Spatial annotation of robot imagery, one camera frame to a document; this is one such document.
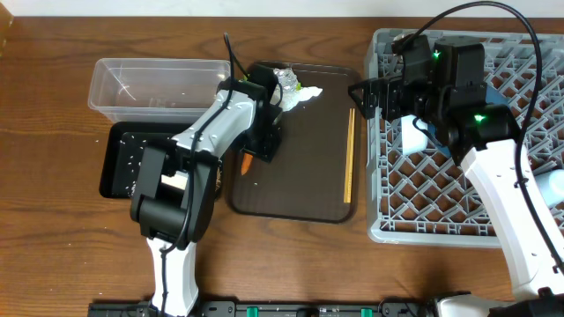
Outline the orange carrot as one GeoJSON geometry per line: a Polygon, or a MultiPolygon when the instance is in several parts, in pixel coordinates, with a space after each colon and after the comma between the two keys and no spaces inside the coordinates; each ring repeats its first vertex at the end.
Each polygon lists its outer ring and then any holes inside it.
{"type": "Polygon", "coordinates": [[[243,155],[243,159],[241,162],[241,175],[245,175],[249,171],[252,161],[253,161],[253,156],[251,154],[245,153],[243,155]]]}

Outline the white paper napkin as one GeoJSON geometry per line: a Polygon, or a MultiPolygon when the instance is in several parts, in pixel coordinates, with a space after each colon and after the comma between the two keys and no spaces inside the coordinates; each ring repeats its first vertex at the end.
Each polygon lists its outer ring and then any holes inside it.
{"type": "Polygon", "coordinates": [[[298,91],[284,92],[280,107],[284,112],[288,112],[295,108],[299,103],[320,96],[322,92],[323,89],[316,86],[303,87],[298,91]]]}

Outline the light blue rice bowl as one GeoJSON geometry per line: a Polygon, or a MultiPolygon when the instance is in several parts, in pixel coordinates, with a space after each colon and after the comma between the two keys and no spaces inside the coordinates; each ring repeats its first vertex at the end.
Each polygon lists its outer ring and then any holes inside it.
{"type": "Polygon", "coordinates": [[[415,119],[414,115],[401,118],[401,146],[405,156],[424,151],[427,147],[427,136],[421,132],[422,129],[427,130],[427,124],[422,121],[413,124],[415,119]]]}

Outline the aluminium foil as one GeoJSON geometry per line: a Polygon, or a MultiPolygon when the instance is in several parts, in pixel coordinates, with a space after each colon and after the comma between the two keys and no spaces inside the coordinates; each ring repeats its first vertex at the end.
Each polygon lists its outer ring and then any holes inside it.
{"type": "Polygon", "coordinates": [[[298,92],[299,81],[292,68],[273,70],[278,82],[275,84],[275,94],[281,101],[288,101],[298,92]]]}

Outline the pile of white rice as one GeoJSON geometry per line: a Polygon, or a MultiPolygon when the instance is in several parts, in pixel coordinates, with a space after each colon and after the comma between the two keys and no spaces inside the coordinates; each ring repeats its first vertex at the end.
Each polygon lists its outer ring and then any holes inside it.
{"type": "Polygon", "coordinates": [[[143,138],[125,137],[119,142],[114,186],[119,196],[131,197],[137,183],[137,175],[148,141],[143,138]]]}

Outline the white blue cup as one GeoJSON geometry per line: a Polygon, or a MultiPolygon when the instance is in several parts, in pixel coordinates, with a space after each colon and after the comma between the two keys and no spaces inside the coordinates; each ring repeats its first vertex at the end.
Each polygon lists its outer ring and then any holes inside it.
{"type": "Polygon", "coordinates": [[[564,180],[563,170],[553,170],[536,177],[536,183],[548,208],[563,202],[564,180]]]}

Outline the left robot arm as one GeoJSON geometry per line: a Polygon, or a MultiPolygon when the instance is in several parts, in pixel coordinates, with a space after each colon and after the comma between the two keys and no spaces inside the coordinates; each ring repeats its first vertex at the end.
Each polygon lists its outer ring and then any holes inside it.
{"type": "Polygon", "coordinates": [[[187,316],[196,304],[196,246],[212,218],[220,160],[232,145],[272,160],[280,144],[282,109],[271,99],[280,89],[273,75],[250,75],[245,81],[229,77],[195,123],[145,147],[130,216],[152,252],[151,315],[187,316]]]}

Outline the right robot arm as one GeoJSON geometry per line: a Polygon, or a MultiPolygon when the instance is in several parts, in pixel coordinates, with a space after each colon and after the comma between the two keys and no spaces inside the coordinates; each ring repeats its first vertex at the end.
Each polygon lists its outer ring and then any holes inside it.
{"type": "Polygon", "coordinates": [[[366,119],[413,115],[425,135],[445,146],[475,188],[505,256],[514,301],[456,292],[431,299],[423,316],[560,316],[563,236],[531,173],[525,127],[503,104],[487,101],[485,50],[467,35],[430,41],[412,34],[394,41],[397,75],[348,89],[366,119]]]}

